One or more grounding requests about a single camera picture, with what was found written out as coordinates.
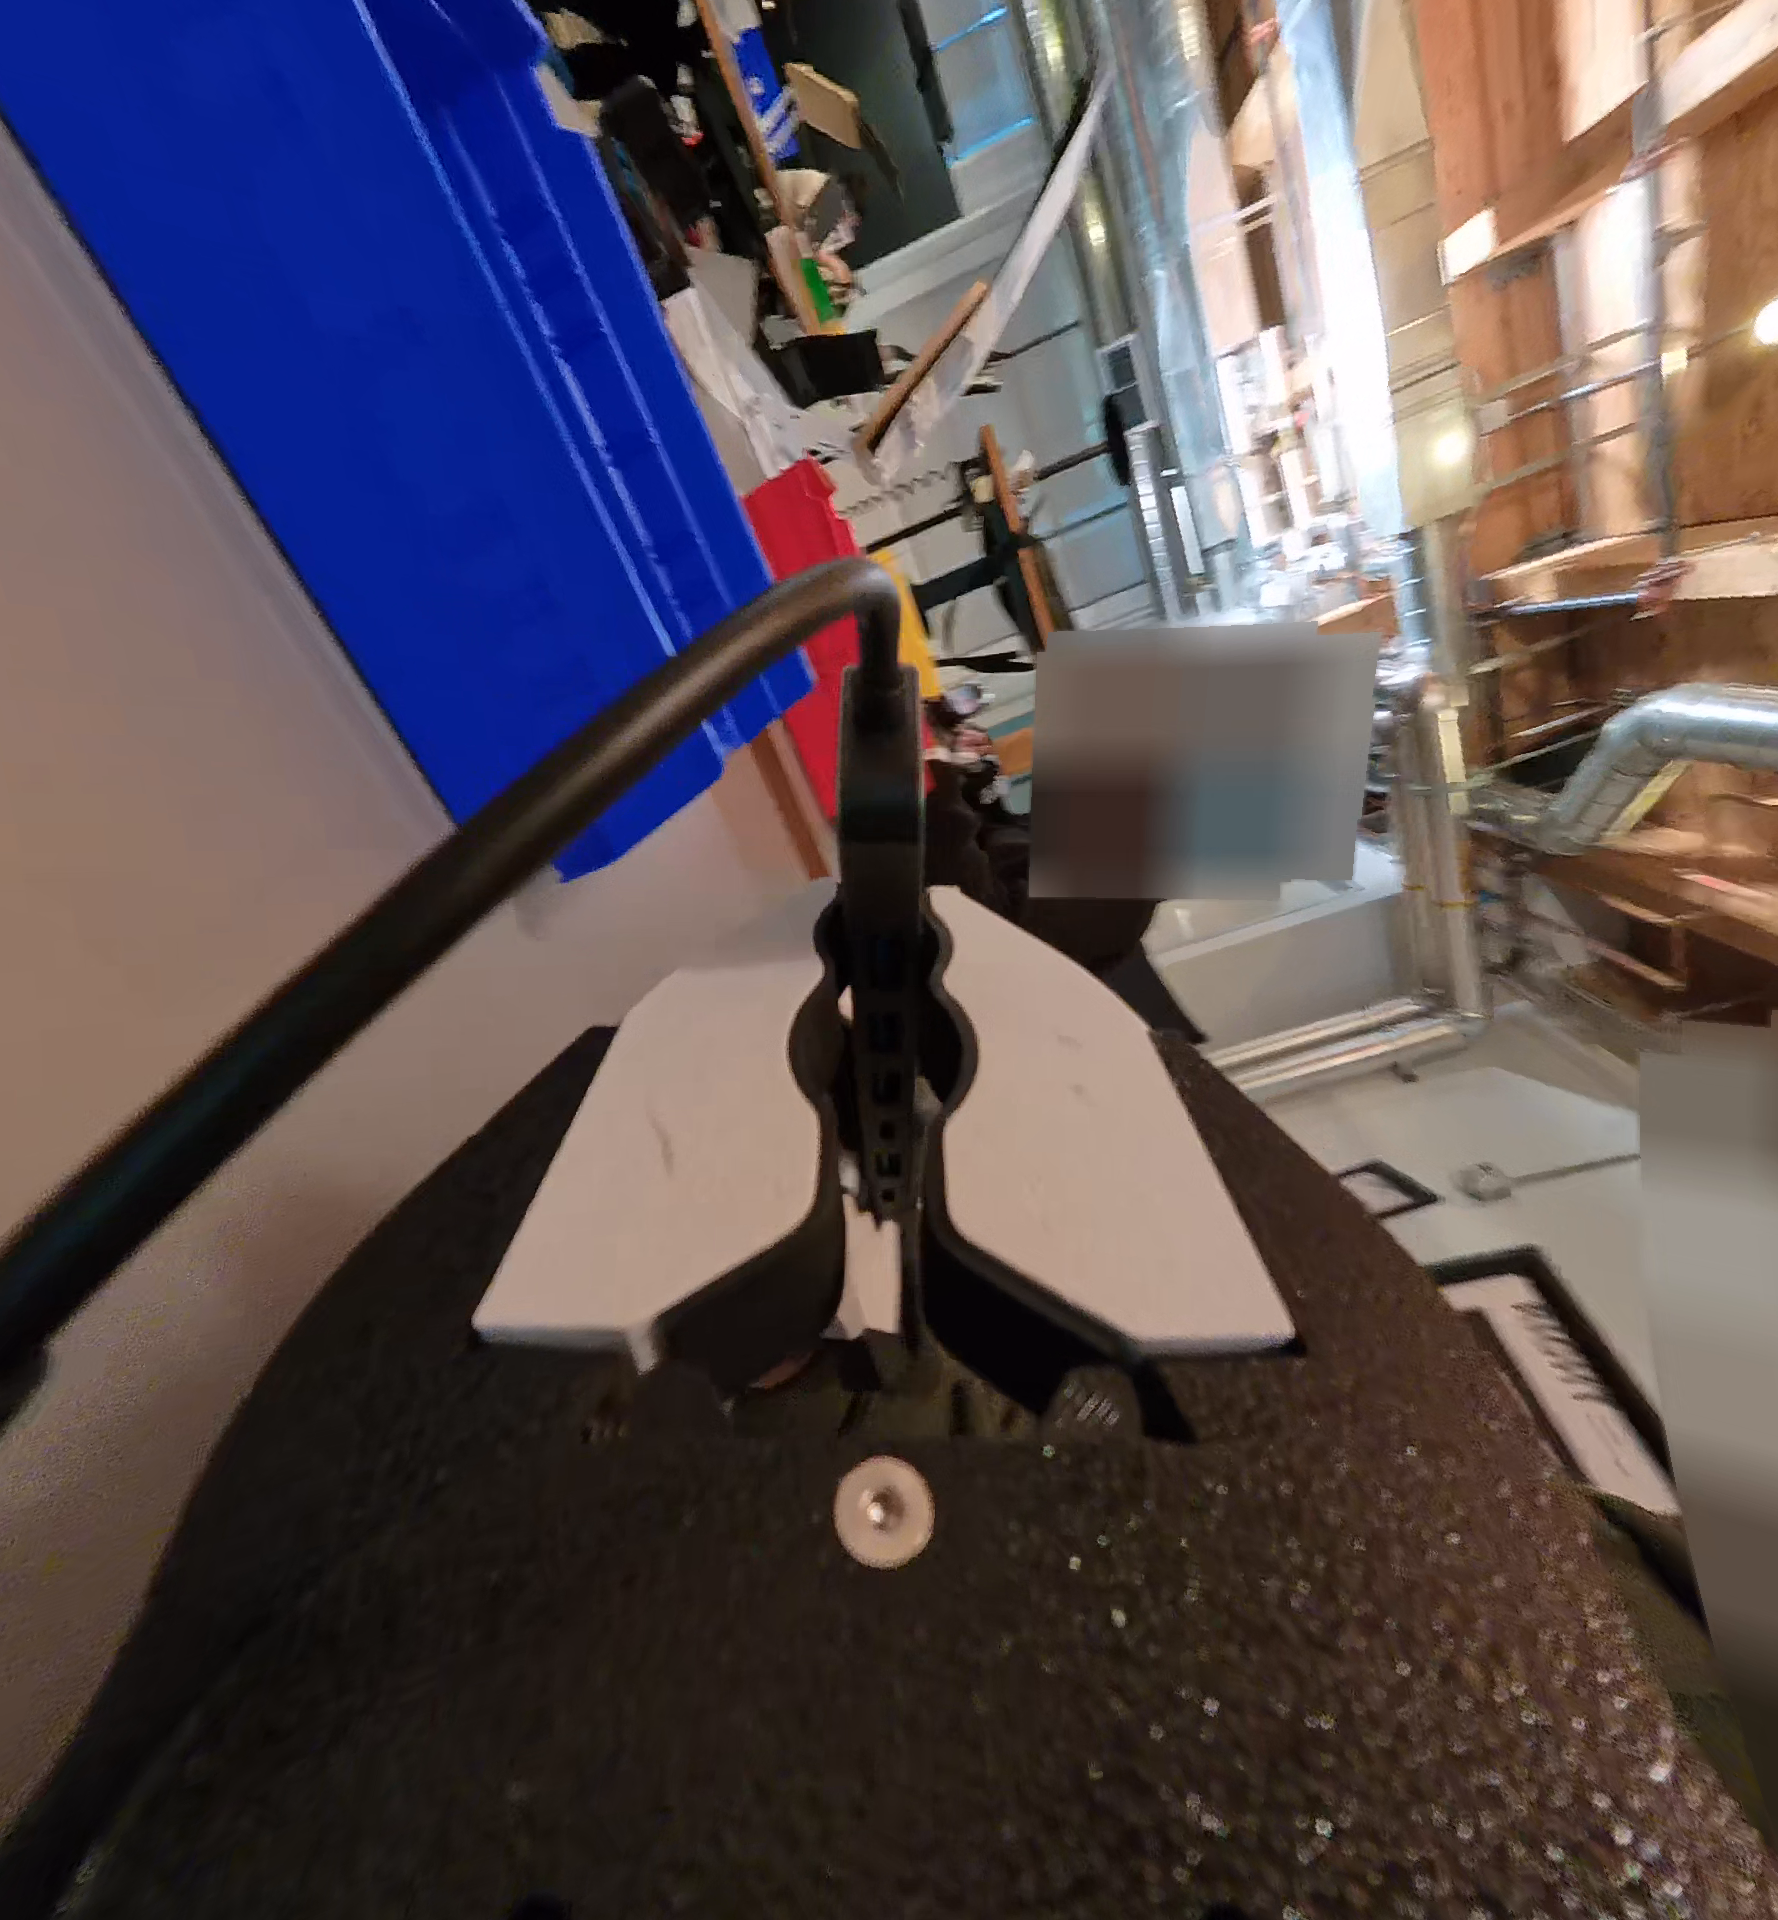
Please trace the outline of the blue plastic bin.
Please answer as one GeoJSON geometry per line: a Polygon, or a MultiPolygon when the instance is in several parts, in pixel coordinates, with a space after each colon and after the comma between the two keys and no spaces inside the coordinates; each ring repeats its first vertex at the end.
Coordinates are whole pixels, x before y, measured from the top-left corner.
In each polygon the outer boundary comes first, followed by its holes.
{"type": "Polygon", "coordinates": [[[526,2],[0,2],[0,117],[461,826],[770,590],[526,2]]]}

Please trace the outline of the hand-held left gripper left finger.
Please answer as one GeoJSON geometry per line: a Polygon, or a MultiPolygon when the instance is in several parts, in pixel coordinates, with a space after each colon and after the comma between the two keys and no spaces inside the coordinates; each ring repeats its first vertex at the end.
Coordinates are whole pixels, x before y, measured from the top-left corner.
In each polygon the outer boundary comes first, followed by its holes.
{"type": "Polygon", "coordinates": [[[818,1347],[849,1236],[831,903],[780,902],[628,1010],[471,1314],[481,1340],[638,1372],[773,1372],[818,1347]]]}

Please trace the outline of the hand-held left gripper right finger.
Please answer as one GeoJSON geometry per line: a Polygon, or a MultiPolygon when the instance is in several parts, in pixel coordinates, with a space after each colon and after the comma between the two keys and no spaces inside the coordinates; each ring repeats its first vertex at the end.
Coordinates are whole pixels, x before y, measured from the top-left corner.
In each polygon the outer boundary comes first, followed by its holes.
{"type": "Polygon", "coordinates": [[[928,893],[961,1066],[923,1223],[994,1292],[1127,1361],[1280,1352],[1290,1307],[1149,1025],[954,886],[928,893]]]}

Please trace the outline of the yellow plastic bin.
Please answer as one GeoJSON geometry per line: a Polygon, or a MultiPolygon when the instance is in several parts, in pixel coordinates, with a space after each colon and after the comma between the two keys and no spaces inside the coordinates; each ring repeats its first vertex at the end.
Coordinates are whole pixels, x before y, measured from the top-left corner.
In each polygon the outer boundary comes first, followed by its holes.
{"type": "Polygon", "coordinates": [[[909,664],[919,673],[921,702],[939,702],[944,697],[944,684],[940,684],[935,660],[929,655],[928,627],[923,627],[923,615],[916,604],[912,584],[892,558],[877,556],[877,563],[897,584],[897,599],[898,599],[897,650],[898,650],[898,662],[909,664]]]}

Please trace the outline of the red plastic bin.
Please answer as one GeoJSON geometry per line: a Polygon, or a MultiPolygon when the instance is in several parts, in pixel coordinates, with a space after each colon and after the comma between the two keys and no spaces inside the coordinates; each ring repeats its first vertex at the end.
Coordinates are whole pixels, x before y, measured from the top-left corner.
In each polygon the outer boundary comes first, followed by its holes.
{"type": "MultiPolygon", "coordinates": [[[[744,495],[744,512],[759,535],[773,579],[790,582],[821,563],[862,558],[855,527],[833,506],[833,481],[814,458],[801,458],[775,476],[744,495]]],[[[790,711],[810,714],[810,702],[829,707],[829,728],[841,718],[841,691],[856,662],[856,618],[829,620],[803,642],[814,677],[814,697],[790,711]]]]}

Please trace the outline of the silver duct elbow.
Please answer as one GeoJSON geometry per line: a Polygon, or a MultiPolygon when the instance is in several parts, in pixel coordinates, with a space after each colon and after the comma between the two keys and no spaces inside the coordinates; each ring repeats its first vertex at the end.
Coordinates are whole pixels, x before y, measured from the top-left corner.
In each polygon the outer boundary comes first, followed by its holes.
{"type": "Polygon", "coordinates": [[[1778,775],[1778,687],[1680,684],[1624,707],[1540,812],[1527,846],[1574,857],[1631,827],[1694,763],[1778,775]]]}

